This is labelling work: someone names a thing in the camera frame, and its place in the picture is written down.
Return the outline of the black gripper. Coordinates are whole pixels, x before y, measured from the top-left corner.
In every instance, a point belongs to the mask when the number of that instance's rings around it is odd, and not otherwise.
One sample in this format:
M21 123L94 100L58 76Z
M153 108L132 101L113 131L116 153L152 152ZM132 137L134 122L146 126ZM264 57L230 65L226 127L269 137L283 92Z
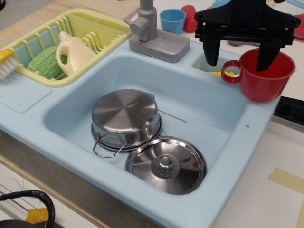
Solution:
M267 70L281 47L293 43L295 29L301 24L298 17L277 11L264 0L230 0L198 11L194 18L195 37L203 40L205 59L210 66L218 63L221 40L254 42L260 43L257 72Z

